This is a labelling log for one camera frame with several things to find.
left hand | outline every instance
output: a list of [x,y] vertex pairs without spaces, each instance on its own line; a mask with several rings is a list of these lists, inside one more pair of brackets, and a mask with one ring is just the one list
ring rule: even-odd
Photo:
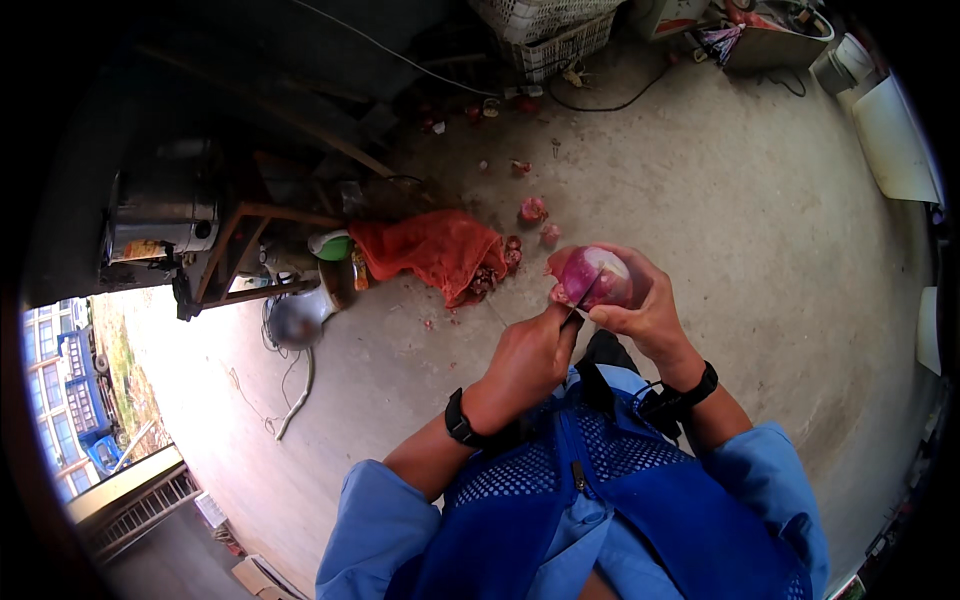
[[487,373],[466,390],[464,415],[473,431],[492,435],[540,404],[566,378],[570,355],[583,318],[569,306],[551,303],[527,321],[514,323],[500,336]]

concrete floor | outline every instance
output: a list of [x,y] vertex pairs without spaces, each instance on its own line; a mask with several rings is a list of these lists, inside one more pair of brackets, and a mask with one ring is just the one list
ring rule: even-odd
[[[575,101],[617,104],[657,69],[615,44],[588,60],[600,89]],[[836,581],[862,562],[926,419],[933,380],[914,361],[914,331],[931,274],[922,208],[880,195],[848,114],[804,78],[798,98],[685,62],[628,109],[573,113],[545,100],[539,119],[505,110],[477,130],[456,119],[444,135],[407,136],[391,164],[437,178],[504,233],[516,232],[519,201],[541,196],[562,243],[635,246],[669,273],[694,344],[754,421],[777,420],[797,446]],[[533,172],[515,179],[510,158]],[[312,592],[348,468],[438,414],[483,373],[505,324],[545,306],[547,251],[535,233],[521,237],[519,274],[459,310],[459,325],[411,276],[331,318],[313,393],[281,444],[254,412],[287,409],[289,360],[262,346],[260,302],[185,324],[168,289],[131,293],[132,346],[180,452],[248,551],[302,591]],[[304,372],[301,360],[287,377],[291,401]]]

blue mesh vest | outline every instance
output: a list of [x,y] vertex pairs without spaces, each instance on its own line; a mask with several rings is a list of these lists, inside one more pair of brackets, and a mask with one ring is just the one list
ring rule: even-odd
[[[590,406],[588,388],[574,383],[547,401],[516,447],[470,458],[444,492],[440,530],[396,572],[388,600],[525,598],[579,493],[599,496],[633,523],[685,598],[814,600],[785,541],[692,456],[639,422],[623,428],[613,411]],[[629,398],[613,393],[625,410]],[[582,492],[574,470],[586,479]]]

stainless steel container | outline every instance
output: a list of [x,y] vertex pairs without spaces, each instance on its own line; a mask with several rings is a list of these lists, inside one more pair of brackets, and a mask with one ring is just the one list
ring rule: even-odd
[[161,257],[168,244],[174,254],[212,248],[220,228],[220,195],[210,144],[179,144],[177,152],[161,147],[157,156],[117,173],[104,231],[105,264]]

shirt sleeve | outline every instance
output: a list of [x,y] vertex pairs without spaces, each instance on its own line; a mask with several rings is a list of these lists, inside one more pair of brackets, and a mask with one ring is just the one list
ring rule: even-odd
[[377,461],[357,463],[340,491],[317,600],[382,598],[396,570],[422,553],[439,527],[440,511],[419,490]]
[[809,569],[813,597],[823,597],[830,571],[827,537],[804,466],[783,429],[763,423],[701,460],[713,479],[793,547]]

